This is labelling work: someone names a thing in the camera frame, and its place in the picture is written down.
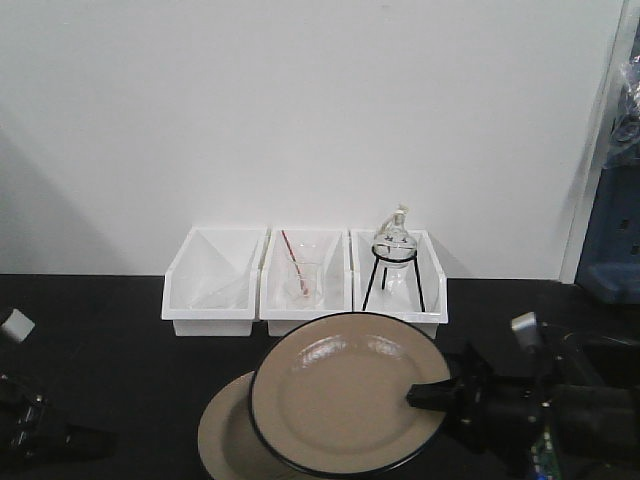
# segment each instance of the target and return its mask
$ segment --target white plastic bin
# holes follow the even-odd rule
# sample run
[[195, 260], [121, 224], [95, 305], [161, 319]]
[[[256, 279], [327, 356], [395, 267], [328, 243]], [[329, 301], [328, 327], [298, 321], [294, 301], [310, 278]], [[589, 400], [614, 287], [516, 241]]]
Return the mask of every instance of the white plastic bin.
[[165, 275], [162, 319], [177, 336], [248, 336], [266, 229], [192, 228]]
[[282, 230], [274, 227], [271, 231], [260, 280], [260, 318], [268, 322], [271, 336], [284, 335], [309, 320], [353, 308], [348, 232], [284, 228], [296, 259], [317, 262], [322, 269], [322, 296], [317, 303], [300, 307], [286, 288], [295, 267]]
[[[401, 270], [389, 269], [384, 290], [382, 289], [384, 265], [380, 262], [366, 311], [399, 318], [435, 338], [438, 325], [448, 322], [447, 278], [433, 249], [429, 234], [425, 230], [411, 230], [409, 233], [418, 241], [418, 269], [426, 312], [422, 312], [420, 308], [413, 262], [408, 263], [406, 268]], [[355, 311], [362, 311], [373, 270], [375, 257], [371, 247], [374, 236], [373, 230], [351, 230]]]

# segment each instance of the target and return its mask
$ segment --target black tabletop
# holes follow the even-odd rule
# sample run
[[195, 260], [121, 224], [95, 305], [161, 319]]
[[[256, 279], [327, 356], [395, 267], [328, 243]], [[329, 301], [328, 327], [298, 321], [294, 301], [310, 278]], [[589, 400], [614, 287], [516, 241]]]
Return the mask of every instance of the black tabletop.
[[[22, 344], [0, 350], [0, 368], [37, 378], [73, 422], [119, 435], [109, 458], [39, 466], [12, 478], [208, 478], [196, 444], [200, 416], [216, 392], [253, 370], [277, 339], [262, 323], [244, 338], [176, 337], [171, 322], [160, 319], [162, 285], [161, 277], [0, 276], [0, 307], [18, 308], [36, 323]], [[572, 285], [449, 280], [448, 297], [449, 324], [439, 327], [436, 344], [446, 351], [471, 341], [504, 375], [528, 373], [509, 329], [513, 317], [528, 311], [558, 331], [640, 338], [637, 309], [599, 304]], [[509, 477], [492, 454], [471, 453], [441, 434], [418, 457], [378, 478]]]

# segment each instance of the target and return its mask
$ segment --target white block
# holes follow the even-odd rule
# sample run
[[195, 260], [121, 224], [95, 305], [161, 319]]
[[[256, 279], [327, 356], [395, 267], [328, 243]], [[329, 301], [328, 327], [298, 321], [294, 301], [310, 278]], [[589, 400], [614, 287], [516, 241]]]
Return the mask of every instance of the white block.
[[0, 330], [11, 340], [20, 343], [27, 338], [33, 327], [35, 324], [20, 310], [14, 308], [7, 320], [0, 325]]

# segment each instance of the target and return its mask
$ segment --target beige plate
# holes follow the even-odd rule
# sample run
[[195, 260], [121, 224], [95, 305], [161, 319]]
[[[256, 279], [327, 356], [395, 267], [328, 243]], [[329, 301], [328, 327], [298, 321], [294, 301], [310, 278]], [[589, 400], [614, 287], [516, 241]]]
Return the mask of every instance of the beige plate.
[[198, 427], [198, 451], [215, 480], [306, 480], [277, 460], [258, 440], [247, 395], [253, 372], [224, 387], [209, 403]]
[[435, 345], [408, 324], [331, 315], [271, 350], [254, 378], [251, 414], [265, 443], [302, 471], [380, 471], [418, 453], [444, 419], [409, 406], [411, 385], [449, 377]]

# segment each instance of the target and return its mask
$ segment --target black metal tripod stand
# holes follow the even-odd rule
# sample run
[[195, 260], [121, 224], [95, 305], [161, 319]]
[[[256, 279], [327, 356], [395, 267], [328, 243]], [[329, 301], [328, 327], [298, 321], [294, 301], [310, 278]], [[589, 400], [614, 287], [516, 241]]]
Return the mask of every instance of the black metal tripod stand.
[[[411, 257], [405, 258], [403, 260], [394, 260], [391, 258], [383, 257], [382, 255], [378, 255], [374, 251], [373, 247], [371, 247], [371, 253], [373, 253], [374, 257], [376, 257], [376, 260], [373, 263], [373, 270], [371, 271], [371, 277], [369, 278], [369, 285], [367, 286], [367, 293], [364, 297], [362, 310], [365, 311], [367, 309], [367, 303], [369, 303], [369, 294], [371, 293], [373, 280], [376, 277], [378, 264], [380, 263], [380, 260], [382, 260], [383, 262], [396, 263], [396, 264], [413, 262], [413, 268], [416, 272], [416, 282], [418, 283], [418, 296], [420, 297], [420, 308], [422, 309], [423, 312], [426, 312], [426, 309], [424, 308], [424, 298], [422, 296], [422, 283], [420, 282], [420, 270], [418, 270], [418, 252], [414, 253]], [[387, 267], [384, 267], [384, 273], [382, 274], [382, 290], [384, 290], [386, 282], [387, 282]]]

